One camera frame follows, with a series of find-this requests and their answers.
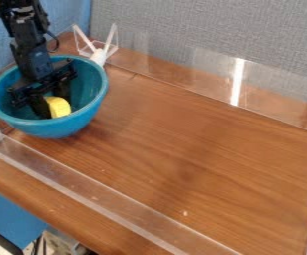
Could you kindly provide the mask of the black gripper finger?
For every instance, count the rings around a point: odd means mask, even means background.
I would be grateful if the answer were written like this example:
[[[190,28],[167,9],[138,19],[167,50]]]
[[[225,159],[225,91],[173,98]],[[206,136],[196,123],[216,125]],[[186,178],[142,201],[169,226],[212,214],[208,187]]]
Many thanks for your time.
[[[32,108],[35,114],[42,119],[48,119],[51,117],[48,104],[47,104],[42,95],[34,94],[30,97],[30,105],[31,105],[31,108]]]
[[[71,102],[70,83],[67,81],[59,82],[55,88],[55,95],[63,98],[67,103]]]

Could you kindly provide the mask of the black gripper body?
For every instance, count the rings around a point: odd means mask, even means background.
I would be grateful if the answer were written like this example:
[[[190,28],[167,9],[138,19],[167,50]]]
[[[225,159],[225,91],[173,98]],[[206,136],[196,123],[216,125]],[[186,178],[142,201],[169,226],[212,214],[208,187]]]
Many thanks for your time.
[[[26,77],[20,77],[16,82],[7,88],[11,96],[11,104],[14,107],[23,107],[30,103],[30,97],[34,94],[44,95],[51,92],[55,97],[55,88],[59,82],[68,83],[78,77],[75,61],[73,58],[54,62],[54,72],[38,81],[31,81]]]

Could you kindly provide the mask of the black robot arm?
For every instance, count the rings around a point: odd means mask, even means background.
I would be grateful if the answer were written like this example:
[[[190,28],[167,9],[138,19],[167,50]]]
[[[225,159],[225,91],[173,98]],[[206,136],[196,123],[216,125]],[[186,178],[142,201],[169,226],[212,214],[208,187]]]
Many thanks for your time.
[[[70,100],[70,81],[77,78],[74,60],[51,61],[50,54],[60,46],[48,31],[50,21],[39,0],[0,0],[0,20],[11,37],[10,49],[20,72],[19,80],[7,88],[11,104],[28,105],[42,118],[51,117],[44,94]]]

